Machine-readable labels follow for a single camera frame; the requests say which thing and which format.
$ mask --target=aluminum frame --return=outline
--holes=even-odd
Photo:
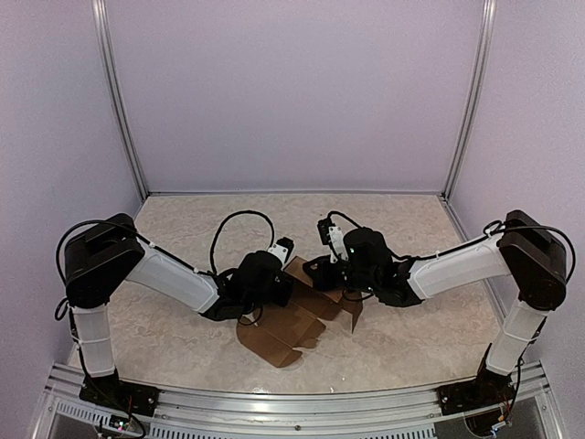
[[[81,401],[78,395],[82,382],[82,370],[61,364],[53,367],[37,407],[37,422],[28,436],[30,439],[48,437],[60,402],[66,402],[80,411],[97,411],[98,415],[121,414]],[[311,395],[157,387],[162,392],[154,416],[138,416],[147,429],[207,432],[212,437],[375,437],[383,432],[423,428],[463,417],[462,413],[441,415],[437,384],[391,391]],[[523,366],[517,400],[540,398],[538,401],[544,406],[550,404],[549,392],[548,380],[541,364],[535,362]],[[562,439],[562,428],[554,416],[554,410],[548,411],[547,415],[549,413],[546,419],[542,418],[543,423],[547,423],[545,428],[547,434],[550,434],[548,437]],[[91,423],[87,413],[79,418]]]
[[[431,195],[438,197],[436,190],[375,190],[375,189],[246,189],[246,190],[201,190],[201,191],[154,191],[152,197],[183,197],[192,195],[261,195],[261,194],[383,194],[383,195]]]
[[[473,120],[477,112],[477,105],[479,103],[482,92],[482,84],[484,83],[485,68],[487,66],[487,58],[489,54],[490,44],[492,42],[492,33],[494,30],[495,18],[495,0],[484,0],[484,13],[482,15],[482,24],[480,30],[480,38],[477,43],[477,51],[475,53],[475,62],[473,64],[473,76],[469,93],[467,94],[467,102],[465,103],[465,110],[463,112],[463,121],[457,135],[457,146],[449,168],[449,174],[445,181],[445,186],[442,191],[443,196],[447,201],[450,200],[452,193],[457,184],[457,179],[461,174],[463,165],[463,158],[469,144],[469,138],[473,128]]]
[[[140,196],[140,200],[144,203],[150,192],[144,177],[143,169],[140,165],[140,159],[134,141],[130,132],[126,110],[122,100],[122,92],[120,83],[118,82],[118,75],[116,74],[116,64],[114,62],[112,50],[112,37],[110,36],[110,28],[108,25],[108,12],[106,10],[105,0],[91,0],[93,8],[93,18],[95,20],[95,27],[98,34],[98,44],[100,47],[101,61],[103,70],[106,75],[110,97],[112,99],[112,108],[116,117],[116,123],[120,130],[122,138],[122,145],[124,153],[128,160],[128,165],[133,177],[134,185]]]

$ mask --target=white wall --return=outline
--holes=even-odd
[[[439,192],[482,6],[109,2],[149,188]]]
[[[71,350],[55,246],[72,224],[139,199],[101,68],[90,2],[0,12],[0,437],[24,437],[54,361]]]
[[[471,234],[511,209],[563,229],[583,257],[585,3],[498,2],[483,94],[453,205]],[[570,437],[585,429],[585,270],[544,328],[541,358]],[[506,305],[517,295],[499,283]]]

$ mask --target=brown cardboard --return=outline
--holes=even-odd
[[[297,256],[284,269],[295,279],[291,300],[285,308],[266,305],[256,324],[246,326],[251,322],[243,317],[245,325],[236,325],[239,342],[276,368],[290,366],[303,355],[295,348],[317,346],[319,336],[325,331],[320,319],[331,321],[341,311],[346,311],[352,315],[353,331],[363,309],[361,302],[345,300],[341,289],[328,293],[315,291],[313,281],[303,271],[304,263],[305,260]]]

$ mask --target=marble floor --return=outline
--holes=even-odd
[[[326,254],[316,223],[329,210],[380,230],[396,253],[427,254],[459,242],[434,196],[278,194],[150,197],[139,231],[198,268],[218,224],[231,212],[256,209],[273,221],[277,238],[294,240],[294,254]],[[350,226],[337,222],[345,231]],[[220,271],[266,248],[270,232],[256,217],[227,224],[216,248]],[[233,321],[212,322],[177,301],[136,284],[123,284],[109,304],[116,365],[123,378],[216,391],[323,393],[382,390],[474,375],[498,323],[480,284],[411,308],[364,303],[356,331],[341,313],[315,349],[303,349],[288,368],[273,366],[236,339]],[[73,365],[78,365],[77,355]]]

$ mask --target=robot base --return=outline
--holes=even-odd
[[[437,390],[441,413],[447,416],[511,401],[514,398],[514,389],[509,386],[510,382],[512,381],[508,379],[505,385],[496,387],[493,383],[478,382],[475,379],[441,386]]]
[[[107,377],[88,379],[86,376],[80,399],[110,409],[152,417],[159,393],[153,386],[119,380],[116,370]]]

